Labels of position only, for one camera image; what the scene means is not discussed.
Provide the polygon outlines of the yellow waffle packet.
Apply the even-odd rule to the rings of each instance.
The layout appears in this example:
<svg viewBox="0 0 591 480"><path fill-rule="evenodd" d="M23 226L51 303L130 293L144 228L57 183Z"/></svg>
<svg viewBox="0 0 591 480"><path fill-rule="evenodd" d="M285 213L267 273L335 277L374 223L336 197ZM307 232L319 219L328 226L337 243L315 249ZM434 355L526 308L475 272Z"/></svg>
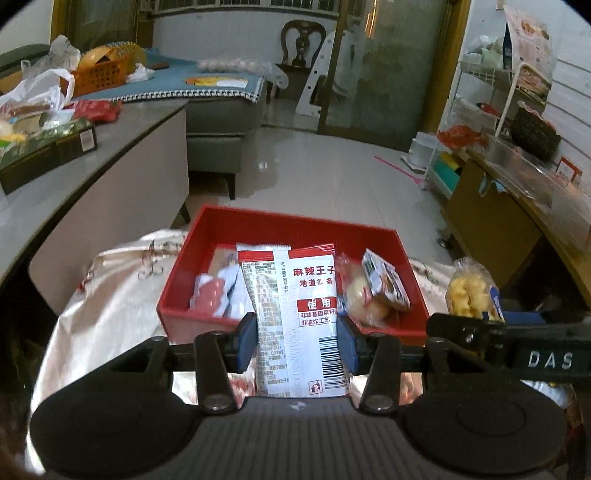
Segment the yellow waffle packet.
<svg viewBox="0 0 591 480"><path fill-rule="evenodd" d="M496 283L489 271L471 257L454 262L446 302L450 315L505 322Z"/></svg>

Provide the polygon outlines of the yellow bread snack packet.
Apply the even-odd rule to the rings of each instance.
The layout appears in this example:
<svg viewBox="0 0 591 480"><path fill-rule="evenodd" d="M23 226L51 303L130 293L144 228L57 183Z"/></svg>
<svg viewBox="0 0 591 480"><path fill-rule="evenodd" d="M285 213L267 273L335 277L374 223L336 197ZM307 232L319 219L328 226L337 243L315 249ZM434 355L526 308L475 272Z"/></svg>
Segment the yellow bread snack packet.
<svg viewBox="0 0 591 480"><path fill-rule="evenodd" d="M195 314L235 322L254 312L236 250L215 249L208 271L195 277L188 305Z"/></svg>

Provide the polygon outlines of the white spicy strip packet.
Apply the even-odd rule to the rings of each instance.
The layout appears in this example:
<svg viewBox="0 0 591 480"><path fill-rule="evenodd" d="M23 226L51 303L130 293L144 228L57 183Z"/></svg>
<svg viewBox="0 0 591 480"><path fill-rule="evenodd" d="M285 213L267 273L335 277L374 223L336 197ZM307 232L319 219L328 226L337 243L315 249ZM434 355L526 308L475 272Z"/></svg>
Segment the white spicy strip packet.
<svg viewBox="0 0 591 480"><path fill-rule="evenodd" d="M348 394L337 341L335 246L239 244L238 264L257 317L257 394Z"/></svg>

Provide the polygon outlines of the red blue cake packet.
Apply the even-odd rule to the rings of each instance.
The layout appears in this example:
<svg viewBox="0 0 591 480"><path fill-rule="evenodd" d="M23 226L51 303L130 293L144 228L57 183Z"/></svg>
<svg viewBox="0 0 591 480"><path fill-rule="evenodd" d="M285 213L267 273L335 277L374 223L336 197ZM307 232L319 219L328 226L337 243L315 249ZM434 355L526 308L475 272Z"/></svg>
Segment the red blue cake packet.
<svg viewBox="0 0 591 480"><path fill-rule="evenodd" d="M391 307L374 297L362 265L341 254L335 257L335 269L346 315L358 325L386 328Z"/></svg>

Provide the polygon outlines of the green white biscuit packet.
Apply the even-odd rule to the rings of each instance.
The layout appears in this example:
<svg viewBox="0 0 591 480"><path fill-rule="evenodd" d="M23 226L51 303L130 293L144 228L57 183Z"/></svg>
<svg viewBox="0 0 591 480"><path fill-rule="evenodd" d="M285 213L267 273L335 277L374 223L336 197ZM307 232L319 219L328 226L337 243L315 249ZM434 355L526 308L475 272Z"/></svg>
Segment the green white biscuit packet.
<svg viewBox="0 0 591 480"><path fill-rule="evenodd" d="M363 253L362 267L374 297L397 310L408 311L411 308L409 295L394 265L367 249Z"/></svg>

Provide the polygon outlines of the wooden side cabinet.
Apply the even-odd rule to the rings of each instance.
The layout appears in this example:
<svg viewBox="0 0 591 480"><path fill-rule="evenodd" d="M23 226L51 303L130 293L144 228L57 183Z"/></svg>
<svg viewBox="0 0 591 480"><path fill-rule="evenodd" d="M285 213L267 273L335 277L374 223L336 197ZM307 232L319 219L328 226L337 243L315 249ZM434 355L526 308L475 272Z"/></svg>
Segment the wooden side cabinet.
<svg viewBox="0 0 591 480"><path fill-rule="evenodd" d="M488 269L503 297L526 310L550 297L568 309L590 308L590 256L562 243L533 200L504 185L481 155L468 154L442 214L462 251Z"/></svg>

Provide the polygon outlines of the red cardboard box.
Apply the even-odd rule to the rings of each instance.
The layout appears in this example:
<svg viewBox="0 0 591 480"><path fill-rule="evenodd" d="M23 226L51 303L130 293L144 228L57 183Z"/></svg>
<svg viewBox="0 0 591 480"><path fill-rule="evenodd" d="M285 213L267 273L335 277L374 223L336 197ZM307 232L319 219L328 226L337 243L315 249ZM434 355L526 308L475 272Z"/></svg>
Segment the red cardboard box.
<svg viewBox="0 0 591 480"><path fill-rule="evenodd" d="M209 331L230 331L235 320L200 314L189 307L197 276L211 267L221 249L238 245L280 245L290 251L254 252L249 260L298 259L301 267L287 269L287 277L306 290L332 277L335 269L312 262L312 256L344 254L360 261L367 250L396 268L411 301L408 311L391 311L385 332L405 345L422 346L429 313L398 233L368 225L276 214L236 208L205 206L188 232L157 304L157 313L168 339L186 344Z"/></svg>

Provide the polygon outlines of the grey sofa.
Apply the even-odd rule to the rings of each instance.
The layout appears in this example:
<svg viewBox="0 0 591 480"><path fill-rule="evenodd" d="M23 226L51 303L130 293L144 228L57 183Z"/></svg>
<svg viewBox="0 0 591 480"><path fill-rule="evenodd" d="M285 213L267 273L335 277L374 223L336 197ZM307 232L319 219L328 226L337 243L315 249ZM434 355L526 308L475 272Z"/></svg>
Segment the grey sofa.
<svg viewBox="0 0 591 480"><path fill-rule="evenodd" d="M190 172L217 174L235 200L236 175L242 172L242 142L263 123L266 79L254 82L254 98L238 95L192 98L185 105Z"/></svg>

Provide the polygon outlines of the red packet on counter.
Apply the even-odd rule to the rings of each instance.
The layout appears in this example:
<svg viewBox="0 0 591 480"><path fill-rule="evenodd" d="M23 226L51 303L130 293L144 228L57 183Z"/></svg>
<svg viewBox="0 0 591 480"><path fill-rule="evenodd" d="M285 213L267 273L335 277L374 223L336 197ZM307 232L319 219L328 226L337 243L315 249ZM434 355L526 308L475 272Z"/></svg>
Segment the red packet on counter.
<svg viewBox="0 0 591 480"><path fill-rule="evenodd" d="M95 124L115 122L122 110L121 101L79 100L65 107L70 110L73 119L84 118Z"/></svg>

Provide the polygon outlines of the dark green long box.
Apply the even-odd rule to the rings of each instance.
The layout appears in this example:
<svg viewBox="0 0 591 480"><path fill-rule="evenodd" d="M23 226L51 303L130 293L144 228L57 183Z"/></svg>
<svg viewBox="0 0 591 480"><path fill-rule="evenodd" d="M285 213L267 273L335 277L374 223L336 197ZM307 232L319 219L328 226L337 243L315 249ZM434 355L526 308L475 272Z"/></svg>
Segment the dark green long box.
<svg viewBox="0 0 591 480"><path fill-rule="evenodd" d="M4 149L1 189L8 195L96 148L95 125L85 118L40 131Z"/></svg>

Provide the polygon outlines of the blue sofa cover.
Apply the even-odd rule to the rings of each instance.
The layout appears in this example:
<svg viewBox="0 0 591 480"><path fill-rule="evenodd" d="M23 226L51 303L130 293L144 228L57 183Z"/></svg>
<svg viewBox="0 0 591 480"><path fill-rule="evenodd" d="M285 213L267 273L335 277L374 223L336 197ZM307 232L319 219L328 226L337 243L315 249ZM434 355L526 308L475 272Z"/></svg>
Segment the blue sofa cover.
<svg viewBox="0 0 591 480"><path fill-rule="evenodd" d="M167 63L155 70L149 80L126 83L78 97L78 100L111 100L123 103L200 98L242 98L256 103L263 94L266 79L245 72L201 72L196 62L167 57L146 50L148 67Z"/></svg>

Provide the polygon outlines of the white folding board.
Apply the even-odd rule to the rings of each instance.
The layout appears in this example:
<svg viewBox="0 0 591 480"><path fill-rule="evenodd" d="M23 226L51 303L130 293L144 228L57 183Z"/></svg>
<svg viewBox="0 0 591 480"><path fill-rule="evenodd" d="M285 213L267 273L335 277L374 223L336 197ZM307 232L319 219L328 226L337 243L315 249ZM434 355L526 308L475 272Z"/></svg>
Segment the white folding board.
<svg viewBox="0 0 591 480"><path fill-rule="evenodd" d="M311 73L305 82L303 93L297 102L295 112L311 118L320 118L322 93L325 92L325 81L328 80L329 64L331 64L332 48L335 43L335 32L329 33L322 41L320 52L311 67ZM335 76L329 88L338 98L345 98L353 85L353 57L355 45L353 35L349 31L342 34L339 57L335 66Z"/></svg>

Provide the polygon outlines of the orange plastic basket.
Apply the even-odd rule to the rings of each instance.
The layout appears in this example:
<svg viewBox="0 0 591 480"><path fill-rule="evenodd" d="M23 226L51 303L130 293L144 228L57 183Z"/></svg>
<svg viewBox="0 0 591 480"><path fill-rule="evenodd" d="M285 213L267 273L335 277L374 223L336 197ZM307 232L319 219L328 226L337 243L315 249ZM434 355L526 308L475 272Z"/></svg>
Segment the orange plastic basket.
<svg viewBox="0 0 591 480"><path fill-rule="evenodd" d="M146 54L133 42L104 44L87 51L72 71L73 97L119 87L138 64L144 65Z"/></svg>

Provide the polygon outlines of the white plastic bag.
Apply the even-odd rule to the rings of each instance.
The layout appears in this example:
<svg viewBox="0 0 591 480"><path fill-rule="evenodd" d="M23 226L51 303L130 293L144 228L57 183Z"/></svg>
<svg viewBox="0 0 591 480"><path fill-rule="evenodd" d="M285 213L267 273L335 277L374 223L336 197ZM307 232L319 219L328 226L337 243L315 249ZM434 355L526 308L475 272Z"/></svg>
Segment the white plastic bag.
<svg viewBox="0 0 591 480"><path fill-rule="evenodd" d="M19 116L62 110L71 100L74 87L74 75L66 69L49 69L22 80L1 96L1 137L15 134L11 121Z"/></svg>

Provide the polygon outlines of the dark wooden chair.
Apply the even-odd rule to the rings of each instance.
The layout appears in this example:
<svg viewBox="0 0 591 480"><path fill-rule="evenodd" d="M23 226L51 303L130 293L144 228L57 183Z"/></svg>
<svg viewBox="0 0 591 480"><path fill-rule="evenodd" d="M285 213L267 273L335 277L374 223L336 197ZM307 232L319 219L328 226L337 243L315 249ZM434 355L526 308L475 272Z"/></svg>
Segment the dark wooden chair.
<svg viewBox="0 0 591 480"><path fill-rule="evenodd" d="M322 24L308 20L290 20L280 32L283 52L279 67L287 74L288 85L276 93L287 100L298 100L304 92L311 66L320 53L327 30Z"/></svg>

